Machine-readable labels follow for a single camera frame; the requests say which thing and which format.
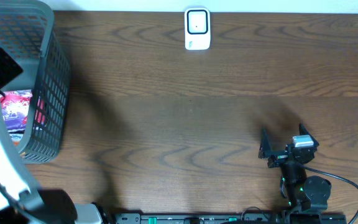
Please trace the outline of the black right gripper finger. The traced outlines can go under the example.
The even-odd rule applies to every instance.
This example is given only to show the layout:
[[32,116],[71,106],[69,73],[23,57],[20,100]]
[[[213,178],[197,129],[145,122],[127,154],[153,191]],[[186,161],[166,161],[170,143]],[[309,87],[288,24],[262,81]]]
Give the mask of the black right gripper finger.
[[261,142],[259,147],[258,158],[267,159],[272,155],[272,148],[265,129],[261,131]]
[[300,136],[308,136],[311,139],[311,141],[314,142],[313,136],[309,133],[309,131],[305,128],[305,126],[302,123],[299,124],[298,129],[299,129]]

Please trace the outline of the purple red snack packet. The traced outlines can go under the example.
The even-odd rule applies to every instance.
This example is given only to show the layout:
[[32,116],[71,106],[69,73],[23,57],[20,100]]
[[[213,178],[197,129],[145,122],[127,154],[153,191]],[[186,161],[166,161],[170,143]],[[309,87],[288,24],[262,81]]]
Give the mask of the purple red snack packet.
[[6,91],[0,96],[2,116],[10,134],[24,134],[32,90]]

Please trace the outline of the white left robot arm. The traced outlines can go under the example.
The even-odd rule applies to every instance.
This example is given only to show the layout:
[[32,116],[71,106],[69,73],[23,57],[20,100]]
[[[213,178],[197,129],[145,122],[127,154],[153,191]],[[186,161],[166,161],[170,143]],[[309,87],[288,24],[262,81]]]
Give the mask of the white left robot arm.
[[[0,48],[2,88],[23,69]],[[106,223],[95,204],[74,204],[62,189],[43,189],[27,170],[7,131],[0,103],[0,223]]]

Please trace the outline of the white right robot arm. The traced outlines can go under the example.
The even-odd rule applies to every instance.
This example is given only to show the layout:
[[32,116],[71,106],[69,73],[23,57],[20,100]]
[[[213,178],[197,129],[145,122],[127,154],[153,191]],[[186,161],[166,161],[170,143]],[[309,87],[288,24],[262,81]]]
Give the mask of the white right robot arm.
[[321,223],[321,213],[328,208],[331,195],[330,181],[317,176],[307,176],[304,165],[314,159],[318,141],[299,125],[299,135],[281,151],[275,151],[266,130],[261,132],[258,158],[266,159],[269,168],[278,167],[283,197],[288,199],[289,208],[281,212],[284,223]]

